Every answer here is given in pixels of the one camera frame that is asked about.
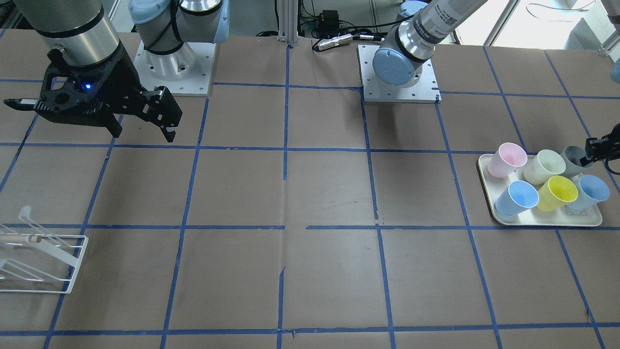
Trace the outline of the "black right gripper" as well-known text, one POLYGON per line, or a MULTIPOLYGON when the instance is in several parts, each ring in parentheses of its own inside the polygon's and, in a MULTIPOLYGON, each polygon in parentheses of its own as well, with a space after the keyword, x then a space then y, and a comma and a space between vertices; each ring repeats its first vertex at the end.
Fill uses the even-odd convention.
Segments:
POLYGON ((118 138, 122 126, 116 115, 135 115, 157 126, 168 143, 176 136, 182 110, 166 86, 149 91, 121 42, 101 62, 84 67, 69 64, 69 49, 55 44, 48 52, 40 97, 9 98, 16 111, 35 111, 47 121, 106 128, 118 138))

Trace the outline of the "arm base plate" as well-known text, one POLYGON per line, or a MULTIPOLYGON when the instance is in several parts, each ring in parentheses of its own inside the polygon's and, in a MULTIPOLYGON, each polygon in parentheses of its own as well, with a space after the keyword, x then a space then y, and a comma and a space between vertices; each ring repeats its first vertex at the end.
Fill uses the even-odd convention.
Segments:
POLYGON ((134 66, 143 87, 166 86, 174 96, 207 97, 211 89, 217 44, 184 43, 175 53, 155 55, 140 42, 134 66))
POLYGON ((393 48, 359 45, 366 102, 436 103, 442 100, 432 60, 416 65, 393 48))

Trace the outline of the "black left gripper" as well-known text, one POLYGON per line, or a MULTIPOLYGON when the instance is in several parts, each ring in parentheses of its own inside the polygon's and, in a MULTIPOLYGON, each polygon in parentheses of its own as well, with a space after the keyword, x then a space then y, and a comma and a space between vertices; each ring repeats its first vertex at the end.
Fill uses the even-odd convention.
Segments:
POLYGON ((587 138, 585 144, 585 163, 601 160, 613 161, 620 158, 620 124, 616 124, 612 131, 598 138, 587 138))

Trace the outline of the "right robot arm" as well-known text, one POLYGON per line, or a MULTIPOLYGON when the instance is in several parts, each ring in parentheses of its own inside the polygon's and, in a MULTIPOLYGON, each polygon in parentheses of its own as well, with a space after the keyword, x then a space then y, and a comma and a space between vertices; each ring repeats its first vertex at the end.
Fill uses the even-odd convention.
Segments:
POLYGON ((17 0, 17 8, 49 47, 49 66, 37 98, 5 99, 58 124, 104 127, 118 138, 118 114, 135 115, 173 142, 182 110, 170 82, 205 78, 193 43, 224 43, 230 33, 228 0, 131 0, 131 20, 142 41, 146 88, 99 0, 17 0))

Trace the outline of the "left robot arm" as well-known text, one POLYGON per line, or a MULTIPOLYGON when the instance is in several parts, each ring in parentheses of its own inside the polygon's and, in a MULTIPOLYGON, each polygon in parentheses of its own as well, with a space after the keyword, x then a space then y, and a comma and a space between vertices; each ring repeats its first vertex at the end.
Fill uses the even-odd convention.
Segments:
MULTIPOLYGON (((441 43, 456 27, 461 25, 487 0, 432 0, 416 13, 400 19, 385 36, 374 54, 372 70, 382 81, 394 86, 405 86, 414 73, 434 55, 435 46, 441 43)), ((601 0, 607 17, 619 30, 619 1, 601 0)), ((597 161, 619 159, 619 124, 600 138, 588 138, 586 155, 581 165, 597 161)))

